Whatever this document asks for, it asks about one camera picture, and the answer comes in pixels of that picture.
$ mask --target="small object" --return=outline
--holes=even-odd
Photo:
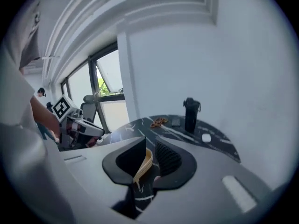
[[[187,98],[184,101],[183,106],[186,108],[185,130],[193,133],[195,130],[197,113],[200,112],[200,102],[193,98]]]
[[[211,142],[212,138],[211,138],[211,135],[208,134],[208,133],[204,133],[202,136],[201,136],[201,139],[204,143],[209,143]]]
[[[151,128],[155,127],[161,127],[162,124],[165,124],[168,122],[168,119],[165,118],[157,118],[155,121],[150,125]]]
[[[133,182],[137,182],[151,168],[152,165],[153,165],[153,153],[148,148],[146,148],[145,158],[138,172],[136,173]]]
[[[180,127],[181,126],[181,120],[179,118],[174,118],[172,120],[171,126],[172,127]]]

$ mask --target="white cloth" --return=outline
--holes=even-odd
[[[0,45],[0,123],[36,130],[30,100],[34,90],[19,72],[38,55],[39,0],[27,0]]]

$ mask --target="window frame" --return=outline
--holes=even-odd
[[[102,57],[104,57],[104,56],[106,56],[106,55],[108,55],[108,54],[110,54],[110,53],[112,53],[112,52],[114,52],[116,50],[118,50],[118,46],[117,46],[117,42],[114,42],[114,43],[112,43],[112,44],[104,47],[100,51],[94,53],[93,55],[91,55],[90,59],[93,60],[95,66],[97,68],[98,67],[97,66],[97,60],[99,60],[100,58],[102,58]],[[102,76],[102,78],[103,78],[103,80],[104,80],[104,82],[106,84],[106,87],[107,87],[107,89],[108,89],[108,91],[109,91],[110,94],[115,94],[115,93],[121,93],[122,92],[122,91],[117,91],[117,92],[111,93],[111,91],[110,91],[110,89],[109,89],[109,87],[107,85],[107,82],[106,82],[106,80],[105,80],[105,78],[104,78],[104,76],[102,74],[102,71],[100,69],[98,69],[98,70],[99,70],[99,73],[101,74],[101,76]]]
[[[118,50],[117,42],[113,42],[112,44],[104,47],[100,51],[98,51],[98,52],[94,53],[93,55],[89,56],[86,60],[84,60],[81,64],[79,64],[60,84],[62,94],[64,94],[63,86],[66,84],[66,89],[67,89],[67,92],[69,94],[69,98],[72,99],[71,98],[70,85],[69,85],[69,78],[72,75],[74,75],[77,71],[79,71],[86,64],[88,64],[89,79],[90,79],[90,85],[91,85],[92,92],[93,92],[93,94],[100,93],[98,76],[97,76],[97,68],[98,68],[97,60],[104,57],[104,56],[106,56],[106,55],[108,55],[108,54],[110,54],[110,53],[112,53],[112,52],[114,52],[114,51],[116,51],[116,50]],[[103,108],[102,108],[102,102],[125,100],[125,95],[123,93],[123,88],[122,88],[122,91],[120,91],[121,94],[115,94],[115,93],[111,93],[113,95],[100,97],[98,110],[97,110],[100,122],[103,126],[103,129],[105,130],[105,133],[107,133],[107,134],[109,134],[111,132],[110,132],[110,130],[107,126],[107,123],[106,123],[105,115],[104,115]]]
[[[70,90],[70,85],[69,85],[69,79],[66,77],[63,82],[60,84],[61,86],[61,92],[64,95],[64,85],[66,84],[66,92],[67,96],[71,99],[71,90]]]

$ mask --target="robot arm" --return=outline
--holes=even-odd
[[[73,142],[85,145],[92,137],[105,134],[103,129],[84,120],[83,111],[65,95],[53,105],[53,113],[60,122],[62,147],[70,147]]]

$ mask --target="white object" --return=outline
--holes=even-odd
[[[222,182],[243,213],[248,212],[256,206],[256,201],[235,177],[225,176]]]
[[[78,108],[73,103],[73,101],[66,95],[63,95],[55,105],[53,105],[53,113],[57,117],[58,121],[61,123],[70,113],[76,111]]]
[[[209,135],[208,133],[204,133],[202,136],[201,136],[201,139],[204,143],[209,143],[211,142],[212,138],[211,138],[211,135]]]
[[[150,169],[152,164],[153,164],[153,153],[148,148],[146,148],[144,161],[140,166],[138,172],[136,173],[133,182],[137,182]]]

